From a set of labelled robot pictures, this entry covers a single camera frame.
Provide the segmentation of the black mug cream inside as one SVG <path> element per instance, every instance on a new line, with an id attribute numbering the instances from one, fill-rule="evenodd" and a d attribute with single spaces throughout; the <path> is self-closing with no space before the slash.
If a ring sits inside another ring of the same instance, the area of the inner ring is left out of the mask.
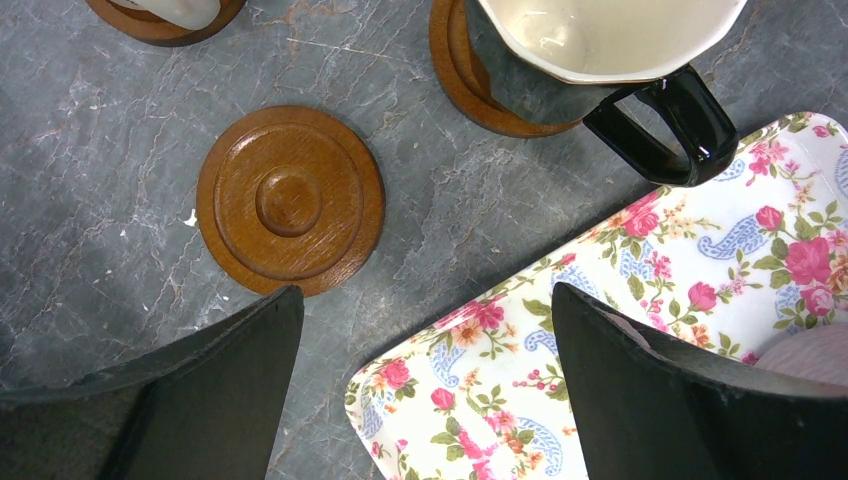
<path id="1" fill-rule="evenodd" d="M 693 187 L 733 161 L 739 135 L 692 60 L 743 3 L 469 1 L 489 94 L 534 126 L 581 122 L 646 180 Z"/>

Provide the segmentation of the lilac mug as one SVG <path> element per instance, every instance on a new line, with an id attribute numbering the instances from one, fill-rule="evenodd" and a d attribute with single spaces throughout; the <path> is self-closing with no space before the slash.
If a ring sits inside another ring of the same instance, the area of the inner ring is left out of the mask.
<path id="1" fill-rule="evenodd" d="M 766 351 L 755 367 L 846 387 L 847 325 L 827 325 L 792 335 Z"/>

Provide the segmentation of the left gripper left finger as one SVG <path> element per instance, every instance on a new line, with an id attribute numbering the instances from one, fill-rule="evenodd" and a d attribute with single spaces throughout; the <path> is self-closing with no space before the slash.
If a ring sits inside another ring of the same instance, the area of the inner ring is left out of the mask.
<path id="1" fill-rule="evenodd" d="M 263 478 L 303 324 L 286 287 L 66 386 L 3 392 L 2 477 Z"/>

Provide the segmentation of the wooden coaster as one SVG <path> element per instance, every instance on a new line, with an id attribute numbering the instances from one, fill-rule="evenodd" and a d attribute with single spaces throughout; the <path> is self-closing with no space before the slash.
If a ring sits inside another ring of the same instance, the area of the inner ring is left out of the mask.
<path id="1" fill-rule="evenodd" d="M 252 112 L 216 140 L 200 169 L 196 216 L 207 249 L 233 280 L 269 294 L 339 286 L 380 238 L 385 191 L 366 143 L 320 110 Z"/>
<path id="2" fill-rule="evenodd" d="M 154 13 L 130 8 L 115 1 L 87 0 L 88 6 L 107 24 L 141 42 L 161 47 L 181 47 L 204 41 L 225 28 L 242 10 L 245 0 L 220 1 L 220 13 L 210 25 L 189 30 Z"/>
<path id="3" fill-rule="evenodd" d="M 488 71 L 474 53 L 459 0 L 435 0 L 429 17 L 429 49 L 438 81 L 453 105 L 482 128 L 514 138 L 542 138 L 581 122 L 540 124 L 522 119 L 491 96 Z"/>

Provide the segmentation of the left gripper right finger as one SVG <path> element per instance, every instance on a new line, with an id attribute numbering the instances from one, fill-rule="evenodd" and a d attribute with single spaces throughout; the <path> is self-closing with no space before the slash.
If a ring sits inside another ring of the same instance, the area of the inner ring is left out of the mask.
<path id="1" fill-rule="evenodd" d="M 590 478 L 846 477 L 847 386 L 724 358 L 567 283 L 552 320 Z"/>

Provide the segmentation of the floral mug orange inside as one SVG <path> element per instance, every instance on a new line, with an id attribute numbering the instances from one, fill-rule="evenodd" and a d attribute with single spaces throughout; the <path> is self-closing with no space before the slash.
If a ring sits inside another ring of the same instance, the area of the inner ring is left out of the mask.
<path id="1" fill-rule="evenodd" d="M 111 3 L 152 13 L 188 30 L 201 30 L 209 26 L 221 10 L 218 0 L 111 0 Z"/>

